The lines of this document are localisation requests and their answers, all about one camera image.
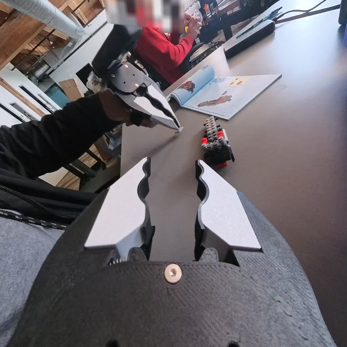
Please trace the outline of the blue pen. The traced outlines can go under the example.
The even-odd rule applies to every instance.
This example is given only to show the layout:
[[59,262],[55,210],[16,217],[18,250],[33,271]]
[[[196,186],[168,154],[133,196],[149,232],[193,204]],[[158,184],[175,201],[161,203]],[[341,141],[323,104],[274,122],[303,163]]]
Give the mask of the blue pen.
[[261,20],[257,21],[255,24],[253,24],[252,26],[250,26],[249,28],[247,28],[246,30],[244,30],[243,32],[239,33],[238,35],[236,35],[235,39],[239,39],[240,37],[244,36],[245,34],[247,34],[248,32],[250,32],[251,30],[253,30],[254,28],[258,27],[259,25],[261,25],[263,22],[265,22],[266,20],[272,20],[273,18],[276,17],[276,15],[279,13],[279,11],[282,9],[283,7],[277,8],[273,11],[271,11],[271,13],[269,13],[268,15],[266,15],[265,17],[263,17]]

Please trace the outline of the person's left hand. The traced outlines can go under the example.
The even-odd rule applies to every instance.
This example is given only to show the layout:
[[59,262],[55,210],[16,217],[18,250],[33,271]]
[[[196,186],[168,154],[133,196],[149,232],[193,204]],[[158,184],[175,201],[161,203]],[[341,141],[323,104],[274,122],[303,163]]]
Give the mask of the person's left hand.
[[153,128],[155,126],[151,120],[145,118],[141,118],[138,125],[135,124],[131,120],[132,112],[130,109],[126,108],[122,100],[109,89],[99,92],[98,98],[106,116],[113,121],[124,123],[127,127],[136,125],[138,127]]

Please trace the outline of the grey desk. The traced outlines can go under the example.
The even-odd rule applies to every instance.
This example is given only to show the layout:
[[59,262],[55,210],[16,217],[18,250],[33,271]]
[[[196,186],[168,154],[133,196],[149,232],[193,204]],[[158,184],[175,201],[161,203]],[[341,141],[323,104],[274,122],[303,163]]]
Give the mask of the grey desk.
[[[346,46],[339,10],[276,25],[275,32],[227,60],[224,47],[204,64],[217,77],[282,77],[229,121],[235,162],[220,176],[257,207],[304,268],[337,346],[346,346]],[[151,158],[146,201],[152,261],[194,258],[200,203],[195,161],[206,115],[171,105],[184,129],[123,127],[121,173]]]

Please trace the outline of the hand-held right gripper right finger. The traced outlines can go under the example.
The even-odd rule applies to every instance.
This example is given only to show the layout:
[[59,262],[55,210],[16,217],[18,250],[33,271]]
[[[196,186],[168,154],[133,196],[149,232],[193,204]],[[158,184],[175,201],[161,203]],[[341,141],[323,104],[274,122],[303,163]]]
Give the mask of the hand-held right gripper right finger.
[[195,259],[208,248],[219,261],[237,262],[234,251],[261,252],[262,247],[238,191],[203,160],[195,163],[197,196]]

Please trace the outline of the cardboard box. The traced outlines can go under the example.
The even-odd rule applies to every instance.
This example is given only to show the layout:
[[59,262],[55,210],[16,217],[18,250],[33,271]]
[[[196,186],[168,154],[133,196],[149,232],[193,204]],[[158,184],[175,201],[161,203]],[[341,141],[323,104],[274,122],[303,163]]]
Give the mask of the cardboard box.
[[60,81],[59,85],[70,102],[84,97],[83,90],[75,78]]

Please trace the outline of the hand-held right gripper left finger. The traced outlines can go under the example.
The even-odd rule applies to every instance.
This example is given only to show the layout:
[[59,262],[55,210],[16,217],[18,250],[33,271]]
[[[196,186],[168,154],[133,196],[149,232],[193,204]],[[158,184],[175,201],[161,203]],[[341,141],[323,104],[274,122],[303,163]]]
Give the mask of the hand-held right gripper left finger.
[[126,261],[130,249],[139,247],[150,258],[155,232],[145,201],[150,174],[151,159],[145,157],[110,186],[85,241],[86,249],[115,249]]

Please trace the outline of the brick instruction booklet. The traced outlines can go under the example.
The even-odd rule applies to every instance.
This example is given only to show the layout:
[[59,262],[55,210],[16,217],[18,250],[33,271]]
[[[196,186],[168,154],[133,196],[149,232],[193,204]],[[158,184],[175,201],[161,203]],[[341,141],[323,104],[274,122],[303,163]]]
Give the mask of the brick instruction booklet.
[[174,99],[188,110],[230,120],[281,77],[281,74],[216,77],[213,67],[204,65],[170,93],[167,100]]

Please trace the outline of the black computer monitor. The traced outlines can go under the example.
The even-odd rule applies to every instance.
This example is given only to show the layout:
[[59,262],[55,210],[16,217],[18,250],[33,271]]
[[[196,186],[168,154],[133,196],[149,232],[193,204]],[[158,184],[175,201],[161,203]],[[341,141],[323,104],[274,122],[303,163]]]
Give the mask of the black computer monitor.
[[79,71],[76,72],[76,76],[80,79],[80,81],[86,85],[88,81],[89,75],[93,72],[93,68],[90,63],[87,63],[84,67],[82,67]]

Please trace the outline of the person's grey shirt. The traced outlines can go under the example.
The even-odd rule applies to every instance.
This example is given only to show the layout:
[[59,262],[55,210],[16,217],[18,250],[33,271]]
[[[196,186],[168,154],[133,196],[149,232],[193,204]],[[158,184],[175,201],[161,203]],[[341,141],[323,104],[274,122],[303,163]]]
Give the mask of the person's grey shirt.
[[6,346],[22,316],[46,257],[67,227],[9,210],[0,218],[0,345]]

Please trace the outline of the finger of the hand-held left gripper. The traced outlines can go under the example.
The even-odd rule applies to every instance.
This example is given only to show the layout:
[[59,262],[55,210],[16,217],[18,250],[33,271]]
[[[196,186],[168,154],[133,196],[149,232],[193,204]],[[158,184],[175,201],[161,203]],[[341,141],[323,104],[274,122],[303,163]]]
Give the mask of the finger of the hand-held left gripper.
[[163,93],[158,90],[157,88],[155,88],[154,85],[149,85],[147,87],[147,94],[152,98],[157,100],[157,102],[160,104],[160,106],[156,106],[156,108],[161,109],[163,111],[163,113],[166,112],[166,115],[168,117],[170,117],[174,123],[176,124],[176,127],[178,129],[181,128],[181,125],[178,121],[178,119],[176,118],[176,115],[174,114],[174,111],[172,110],[169,102],[167,101],[166,97],[163,95]]
[[156,106],[160,106],[157,100],[146,97],[136,97],[129,103],[129,109],[132,115],[136,115],[140,119],[149,119],[155,126],[162,125],[172,130],[177,129],[176,124],[166,115],[166,112],[163,113],[163,111],[156,108]]

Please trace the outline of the clear plastic wrapped bundle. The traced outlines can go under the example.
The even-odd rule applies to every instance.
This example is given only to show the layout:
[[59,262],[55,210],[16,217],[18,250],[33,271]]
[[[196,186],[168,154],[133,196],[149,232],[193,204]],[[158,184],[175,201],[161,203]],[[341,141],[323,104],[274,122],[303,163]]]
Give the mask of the clear plastic wrapped bundle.
[[95,94],[104,91],[106,88],[104,81],[98,76],[96,76],[93,71],[89,74],[87,78],[86,87]]

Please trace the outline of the black power bank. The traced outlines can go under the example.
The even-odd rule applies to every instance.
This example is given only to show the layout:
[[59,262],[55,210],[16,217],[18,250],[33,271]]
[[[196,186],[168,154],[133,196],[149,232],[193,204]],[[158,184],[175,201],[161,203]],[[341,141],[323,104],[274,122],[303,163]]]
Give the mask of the black power bank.
[[239,38],[232,38],[230,42],[224,44],[224,55],[226,59],[231,59],[237,54],[257,44],[264,38],[270,36],[275,31],[275,22],[266,20],[262,24],[250,30]]

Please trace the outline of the grey brick model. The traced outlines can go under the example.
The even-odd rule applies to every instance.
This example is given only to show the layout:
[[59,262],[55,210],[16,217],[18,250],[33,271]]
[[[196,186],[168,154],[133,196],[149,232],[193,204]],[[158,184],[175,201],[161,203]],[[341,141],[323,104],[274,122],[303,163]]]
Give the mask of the grey brick model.
[[[229,144],[226,130],[217,124],[217,118],[210,116],[205,120],[205,135],[208,144],[201,144],[204,161],[212,168],[219,169],[228,165],[228,162],[235,162],[235,157]],[[217,132],[224,129],[225,137],[217,137]]]

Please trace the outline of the person's left forearm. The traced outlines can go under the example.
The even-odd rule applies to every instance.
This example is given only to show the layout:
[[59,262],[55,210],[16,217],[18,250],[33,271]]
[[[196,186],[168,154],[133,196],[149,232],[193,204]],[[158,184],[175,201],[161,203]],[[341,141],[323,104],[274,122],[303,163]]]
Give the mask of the person's left forearm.
[[36,179],[78,159],[120,122],[109,119],[98,94],[38,120],[1,126],[0,168]]

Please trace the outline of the person's black jacket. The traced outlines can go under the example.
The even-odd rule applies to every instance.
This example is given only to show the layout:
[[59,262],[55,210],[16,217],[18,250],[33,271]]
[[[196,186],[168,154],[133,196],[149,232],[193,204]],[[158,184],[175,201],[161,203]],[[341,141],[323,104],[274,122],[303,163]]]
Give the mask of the person's black jacket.
[[58,224],[67,227],[98,196],[52,186],[39,179],[29,179],[0,169],[0,207],[32,218],[35,223]]

